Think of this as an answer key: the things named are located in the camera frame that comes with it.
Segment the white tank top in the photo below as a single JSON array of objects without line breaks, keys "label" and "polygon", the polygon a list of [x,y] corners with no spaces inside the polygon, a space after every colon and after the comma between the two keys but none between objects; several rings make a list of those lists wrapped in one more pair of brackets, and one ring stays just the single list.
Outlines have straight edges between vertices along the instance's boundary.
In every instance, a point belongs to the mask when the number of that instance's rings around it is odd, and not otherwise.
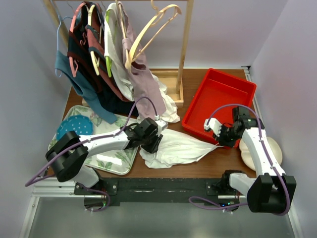
[{"label": "white tank top", "polygon": [[220,147],[171,129],[164,130],[162,135],[156,152],[149,153],[143,148],[140,149],[140,155],[148,168],[168,169],[175,165],[198,162]]}]

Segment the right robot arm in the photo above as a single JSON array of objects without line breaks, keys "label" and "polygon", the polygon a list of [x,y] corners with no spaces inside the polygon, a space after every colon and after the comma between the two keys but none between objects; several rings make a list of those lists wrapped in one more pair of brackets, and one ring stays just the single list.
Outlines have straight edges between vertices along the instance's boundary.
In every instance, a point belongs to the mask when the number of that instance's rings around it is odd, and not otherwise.
[{"label": "right robot arm", "polygon": [[205,120],[204,129],[213,131],[213,138],[221,146],[233,147],[237,140],[245,142],[256,169],[256,178],[239,171],[225,171],[226,179],[220,184],[223,193],[240,192],[247,198],[247,205],[254,213],[286,215],[296,189],[296,180],[286,175],[277,162],[266,137],[265,126],[251,108],[241,104],[219,107],[232,108],[232,126],[225,126],[213,115]]}]

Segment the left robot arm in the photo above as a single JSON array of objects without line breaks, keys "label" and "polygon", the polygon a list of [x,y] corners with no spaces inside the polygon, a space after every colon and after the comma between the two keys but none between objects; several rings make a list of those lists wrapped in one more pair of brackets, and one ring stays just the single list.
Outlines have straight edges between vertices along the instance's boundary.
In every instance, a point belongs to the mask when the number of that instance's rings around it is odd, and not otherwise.
[{"label": "left robot arm", "polygon": [[168,123],[163,120],[146,118],[141,123],[125,125],[102,134],[78,135],[70,131],[46,153],[46,160],[59,182],[73,180],[91,194],[98,194],[103,183],[94,169],[84,165],[87,158],[139,146],[149,153],[155,153],[163,138],[162,131],[167,127]]}]

